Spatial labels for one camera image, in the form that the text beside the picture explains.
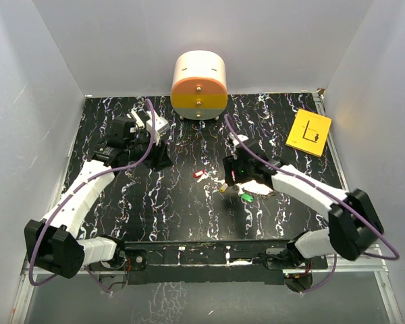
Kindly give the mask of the yellow tagged key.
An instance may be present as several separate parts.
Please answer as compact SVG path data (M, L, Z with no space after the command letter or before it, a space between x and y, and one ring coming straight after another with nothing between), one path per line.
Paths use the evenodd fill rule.
M226 182L222 183L222 185L219 187L219 192L224 193L228 189L228 184Z

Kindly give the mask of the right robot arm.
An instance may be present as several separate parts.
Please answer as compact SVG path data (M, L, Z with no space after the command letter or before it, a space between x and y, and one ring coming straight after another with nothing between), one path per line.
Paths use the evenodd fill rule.
M301 268L313 257L335 253L354 261L384 233L366 192L328 186L283 160L269 160L261 150L250 154L249 149L257 149L258 145L246 136L231 138L230 143L233 153L223 158L227 186L254 182L253 192L287 194L328 222L325 229L302 232L288 242L279 256L292 266Z

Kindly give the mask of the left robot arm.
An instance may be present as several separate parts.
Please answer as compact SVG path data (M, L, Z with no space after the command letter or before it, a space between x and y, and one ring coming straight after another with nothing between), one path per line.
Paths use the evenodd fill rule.
M161 140L169 130L164 117L142 121L135 113L113 119L111 130L92 148L77 178L63 197L41 220L30 220L24 238L30 267L39 267L72 278L85 266L104 262L119 269L126 253L116 239L81 240L78 232L88 212L119 172L140 164L160 171L171 166L167 145Z

